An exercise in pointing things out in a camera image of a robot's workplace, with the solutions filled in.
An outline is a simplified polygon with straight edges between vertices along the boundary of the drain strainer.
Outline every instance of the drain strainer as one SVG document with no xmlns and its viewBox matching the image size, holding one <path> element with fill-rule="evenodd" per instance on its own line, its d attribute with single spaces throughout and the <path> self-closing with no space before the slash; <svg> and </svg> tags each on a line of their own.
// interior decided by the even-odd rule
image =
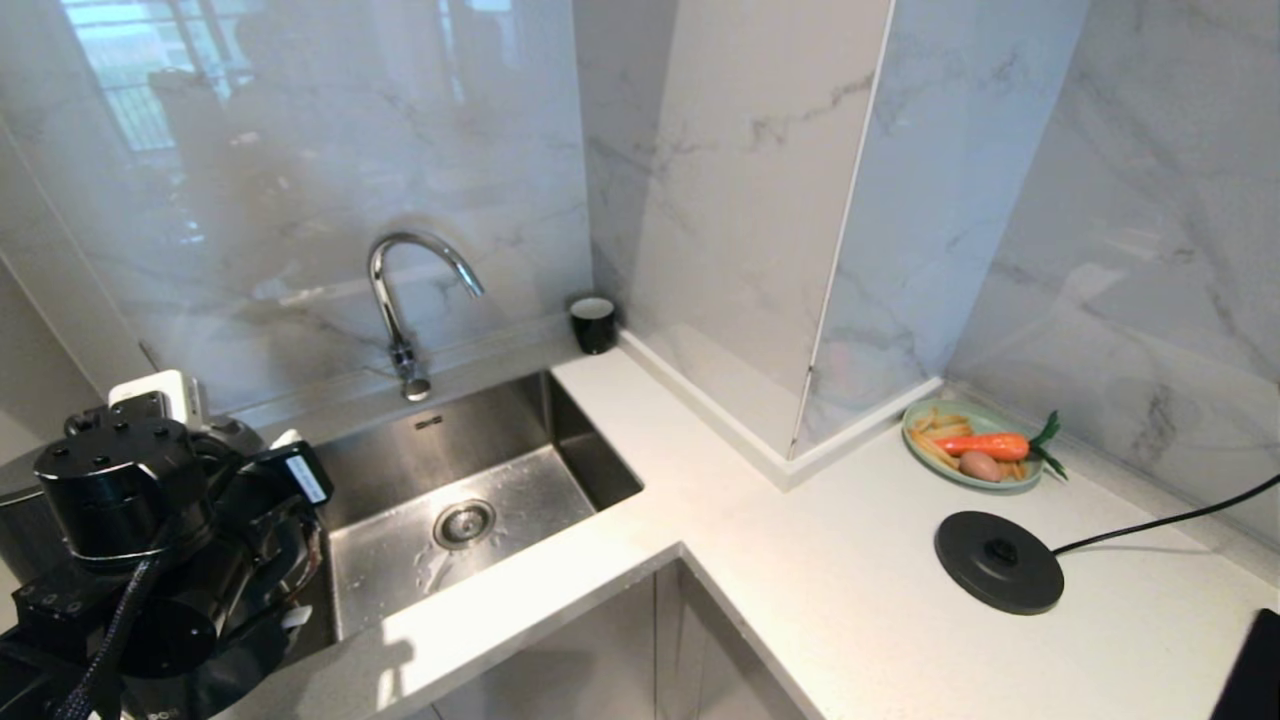
<svg viewBox="0 0 1280 720">
<path fill-rule="evenodd" d="M 493 505 L 483 500 L 451 505 L 435 519 L 435 542 L 448 550 L 461 550 L 488 536 L 497 518 Z"/>
</svg>

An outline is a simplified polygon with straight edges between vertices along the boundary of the black cup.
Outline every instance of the black cup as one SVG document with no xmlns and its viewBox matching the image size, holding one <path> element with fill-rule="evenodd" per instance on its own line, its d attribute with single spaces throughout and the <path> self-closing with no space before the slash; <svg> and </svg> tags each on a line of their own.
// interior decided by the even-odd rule
<svg viewBox="0 0 1280 720">
<path fill-rule="evenodd" d="M 618 342 L 613 304 L 603 297 L 585 297 L 570 306 L 577 346 L 588 355 L 599 355 Z"/>
</svg>

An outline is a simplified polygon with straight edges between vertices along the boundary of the faucet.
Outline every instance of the faucet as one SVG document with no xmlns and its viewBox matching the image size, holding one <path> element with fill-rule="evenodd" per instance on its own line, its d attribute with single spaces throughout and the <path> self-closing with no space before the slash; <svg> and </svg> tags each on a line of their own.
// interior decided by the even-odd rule
<svg viewBox="0 0 1280 720">
<path fill-rule="evenodd" d="M 402 242 L 417 245 L 435 252 L 440 260 L 448 263 L 449 268 L 453 269 L 458 279 L 467 288 L 467 292 L 471 293 L 471 297 L 484 295 L 484 286 L 480 284 L 480 279 L 476 278 L 471 265 L 467 265 L 462 255 L 452 245 L 444 242 L 440 236 L 434 233 L 393 231 L 378 238 L 374 249 L 369 252 L 369 282 L 374 286 L 378 309 L 383 313 L 383 322 L 387 323 L 387 334 L 392 338 L 388 351 L 392 354 L 392 364 L 396 365 L 396 374 L 403 383 L 401 395 L 410 402 L 419 402 L 426 400 L 426 396 L 431 392 L 431 383 L 419 375 L 413 343 L 401 331 L 399 313 L 396 310 L 396 301 L 392 299 L 390 288 L 387 287 L 387 275 L 384 272 L 387 251 Z"/>
</svg>

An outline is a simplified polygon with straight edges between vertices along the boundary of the green plate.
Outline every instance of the green plate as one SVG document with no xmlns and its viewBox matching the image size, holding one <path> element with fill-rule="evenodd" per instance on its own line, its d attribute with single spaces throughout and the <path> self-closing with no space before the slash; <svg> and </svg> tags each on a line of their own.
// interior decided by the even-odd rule
<svg viewBox="0 0 1280 720">
<path fill-rule="evenodd" d="M 969 427 L 973 428 L 973 434 L 975 436 L 987 433 L 1027 432 L 1027 428 L 1019 427 L 1018 424 L 1002 418 L 998 413 L 983 407 L 982 405 L 974 405 L 973 402 L 965 402 L 963 400 L 922 400 L 919 402 L 914 402 L 906 409 L 906 414 L 902 415 L 902 442 L 906 443 L 906 447 L 911 448 L 911 454 L 915 455 L 915 459 L 924 464 L 928 469 L 942 475 L 943 478 L 947 478 L 948 480 L 955 480 L 957 483 L 982 489 L 1010 491 L 1024 488 L 1039 480 L 1041 473 L 1044 470 L 1044 461 L 1039 459 L 1023 460 L 1023 462 L 1027 464 L 1025 480 L 988 483 L 987 480 L 970 478 L 959 470 L 952 470 L 951 468 L 947 468 L 946 465 L 929 457 L 915 445 L 915 442 L 911 441 L 911 438 L 906 434 L 906 430 L 915 425 L 916 420 L 927 416 L 934 407 L 938 409 L 938 415 L 964 415 L 965 418 L 969 418 Z"/>
</svg>

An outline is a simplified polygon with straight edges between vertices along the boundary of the stainless steel sink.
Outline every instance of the stainless steel sink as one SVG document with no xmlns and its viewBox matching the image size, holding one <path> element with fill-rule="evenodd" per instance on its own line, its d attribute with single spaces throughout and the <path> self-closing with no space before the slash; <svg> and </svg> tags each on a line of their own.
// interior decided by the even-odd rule
<svg viewBox="0 0 1280 720">
<path fill-rule="evenodd" d="M 640 492 L 549 373 L 316 448 L 335 486 L 328 560 L 293 659 Z"/>
</svg>

